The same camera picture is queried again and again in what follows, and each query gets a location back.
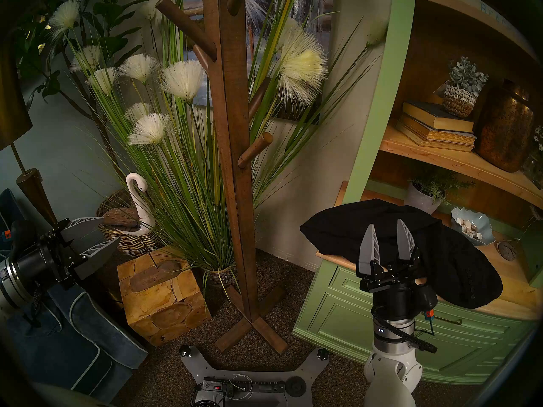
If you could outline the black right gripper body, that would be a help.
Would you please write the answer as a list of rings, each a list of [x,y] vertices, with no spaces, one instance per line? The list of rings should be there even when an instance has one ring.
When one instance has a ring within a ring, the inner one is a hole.
[[[437,295],[428,283],[417,284],[426,276],[420,250],[414,250],[410,260],[399,257],[384,267],[377,261],[356,262],[360,289],[373,297],[372,315],[388,320],[412,320],[420,313],[431,311],[438,303]]]

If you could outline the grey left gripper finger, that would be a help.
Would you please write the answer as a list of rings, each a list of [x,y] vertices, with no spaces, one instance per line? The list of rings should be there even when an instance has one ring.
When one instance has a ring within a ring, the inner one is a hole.
[[[98,243],[78,255],[74,272],[80,279],[85,279],[98,271],[116,251],[121,237],[115,237],[103,243]]]
[[[104,221],[104,217],[82,217],[68,222],[67,227],[61,231],[61,236],[66,243],[80,239],[93,232]]]

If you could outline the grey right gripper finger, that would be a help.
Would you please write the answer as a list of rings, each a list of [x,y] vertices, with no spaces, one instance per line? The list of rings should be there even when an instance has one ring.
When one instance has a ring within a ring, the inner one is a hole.
[[[401,219],[397,220],[396,241],[399,259],[411,261],[415,243],[410,230]]]
[[[380,257],[375,228],[369,224],[360,246],[358,275],[372,275],[372,265],[380,266]]]

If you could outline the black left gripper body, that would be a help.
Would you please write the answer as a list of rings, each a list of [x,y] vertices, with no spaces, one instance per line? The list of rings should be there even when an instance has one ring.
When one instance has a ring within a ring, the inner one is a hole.
[[[61,220],[48,233],[38,236],[36,227],[29,220],[15,220],[11,224],[11,251],[9,255],[9,278],[22,287],[50,287],[61,283],[71,287],[80,283],[74,272],[78,255],[62,259],[62,248],[69,243],[64,242],[61,231],[70,220]]]

